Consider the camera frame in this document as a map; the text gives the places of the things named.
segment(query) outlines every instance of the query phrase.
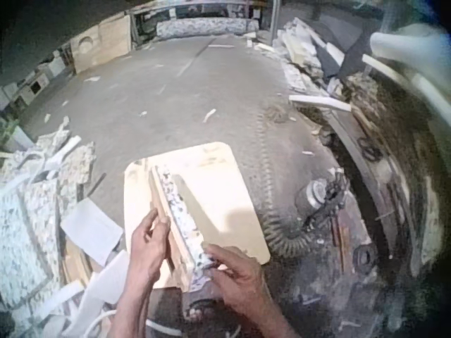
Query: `workshop floor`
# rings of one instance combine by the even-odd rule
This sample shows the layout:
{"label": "workshop floor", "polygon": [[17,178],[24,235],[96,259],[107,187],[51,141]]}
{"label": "workshop floor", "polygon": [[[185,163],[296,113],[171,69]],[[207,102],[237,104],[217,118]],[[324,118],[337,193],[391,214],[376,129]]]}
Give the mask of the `workshop floor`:
{"label": "workshop floor", "polygon": [[[207,47],[211,43],[235,47]],[[284,107],[288,95],[283,71],[279,61],[245,44],[238,37],[174,39],[79,75],[62,74],[25,112],[23,127],[36,138],[56,130],[68,116],[72,133],[80,135],[82,143],[95,142],[92,183],[104,173],[106,177],[91,198],[122,227],[123,172],[128,164],[212,141],[232,148],[257,212],[265,199],[262,187],[274,184],[276,208],[284,222],[296,224],[296,192],[312,178],[330,175],[327,170],[336,163],[296,110],[286,110],[294,120],[274,123],[271,109]],[[91,77],[99,80],[86,81]],[[216,112],[203,123],[212,109]],[[45,123],[48,113],[51,117]],[[261,152],[269,156],[271,175],[277,180],[268,182],[268,175],[266,180],[261,177],[268,169],[262,168]],[[276,285],[286,302],[302,302],[305,296],[326,292],[334,283],[333,260],[307,259],[302,266],[291,261],[276,263],[271,268],[275,280],[270,286]],[[282,282],[278,278],[281,268],[285,272]],[[295,274],[287,275],[293,270]],[[179,297],[177,292],[155,293],[151,317],[180,327]],[[306,318],[308,325],[316,327],[315,332],[327,326],[326,315]]]}

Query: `finger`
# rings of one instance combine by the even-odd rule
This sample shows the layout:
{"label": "finger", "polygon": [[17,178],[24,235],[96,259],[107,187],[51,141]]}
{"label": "finger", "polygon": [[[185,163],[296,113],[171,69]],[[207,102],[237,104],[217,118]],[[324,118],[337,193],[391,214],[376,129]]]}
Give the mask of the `finger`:
{"label": "finger", "polygon": [[171,229],[171,220],[168,216],[163,217],[155,225],[152,230],[152,241],[164,242],[168,238],[169,230]]}
{"label": "finger", "polygon": [[238,248],[236,246],[225,246],[224,249],[235,252],[240,257],[249,258],[249,256],[244,251],[241,251],[240,248]]}
{"label": "finger", "polygon": [[236,288],[236,284],[233,279],[223,271],[210,269],[207,272],[211,278],[211,281],[221,290],[222,294]]}
{"label": "finger", "polygon": [[142,219],[141,223],[136,227],[135,231],[145,234],[150,231],[152,227],[152,223],[155,218],[158,216],[158,210],[151,209],[150,212]]}
{"label": "finger", "polygon": [[232,269],[239,275],[246,274],[246,260],[237,253],[221,248],[215,244],[203,245],[207,254],[211,255],[220,263],[226,264],[229,269]]}

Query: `wooden board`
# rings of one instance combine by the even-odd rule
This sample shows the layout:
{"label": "wooden board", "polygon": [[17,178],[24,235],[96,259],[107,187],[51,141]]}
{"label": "wooden board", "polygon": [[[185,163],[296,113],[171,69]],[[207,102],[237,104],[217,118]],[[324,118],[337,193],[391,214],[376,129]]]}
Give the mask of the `wooden board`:
{"label": "wooden board", "polygon": [[126,55],[131,50],[130,16],[119,13],[70,40],[75,70],[80,73]]}
{"label": "wooden board", "polygon": [[[260,264],[269,261],[269,250],[232,150],[221,142],[143,158],[127,167],[124,216],[128,251],[133,230],[150,210],[149,173],[153,165],[166,165],[173,173],[206,242],[237,246]],[[160,273],[161,278],[154,287],[178,286],[167,262]]]}

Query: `scrap pile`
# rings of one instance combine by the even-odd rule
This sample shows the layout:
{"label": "scrap pile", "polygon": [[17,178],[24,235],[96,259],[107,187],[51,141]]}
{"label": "scrap pile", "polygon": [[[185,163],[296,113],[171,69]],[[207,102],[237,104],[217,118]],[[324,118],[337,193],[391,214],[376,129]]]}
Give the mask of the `scrap pile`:
{"label": "scrap pile", "polygon": [[[81,138],[70,138],[68,123],[6,154],[0,168],[1,312],[15,323],[11,337],[39,336],[46,302],[67,282],[60,221],[76,208],[96,158],[93,142],[76,148]],[[61,306],[51,313],[64,315]]]}
{"label": "scrap pile", "polygon": [[[365,134],[384,149],[393,164],[390,171],[395,171],[391,177],[408,201],[403,209],[407,207],[406,212],[413,214],[414,228],[420,234],[417,246],[422,248],[421,262],[434,261],[442,248],[443,225],[449,217],[440,205],[448,205],[450,197],[444,166],[428,128],[425,103],[380,73],[372,76],[355,73],[341,80],[334,77],[344,61],[344,53],[323,41],[298,18],[278,31],[273,46],[259,43],[254,48],[281,62],[291,90],[302,94],[290,95],[289,100],[308,118],[327,125],[324,117],[330,109],[350,113]],[[321,64],[326,59],[335,64],[332,72],[330,63]]]}

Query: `white pipe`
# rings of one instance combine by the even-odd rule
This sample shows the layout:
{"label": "white pipe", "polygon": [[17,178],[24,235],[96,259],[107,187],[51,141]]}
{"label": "white pipe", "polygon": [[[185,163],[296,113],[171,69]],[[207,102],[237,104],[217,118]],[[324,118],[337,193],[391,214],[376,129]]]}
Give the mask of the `white pipe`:
{"label": "white pipe", "polygon": [[[88,338],[89,334],[91,333],[91,331],[106,317],[109,317],[110,315],[115,315],[116,314],[116,310],[110,310],[104,313],[101,313],[99,315],[99,317],[97,317],[92,323],[91,325],[86,329],[85,333],[83,334],[83,338]],[[180,330],[177,329],[173,329],[171,327],[166,327],[160,324],[157,324],[155,322],[152,322],[151,320],[146,320],[146,325],[148,327],[151,327],[152,329],[167,334],[168,336],[173,336],[173,337],[181,337],[182,336],[182,332]]]}

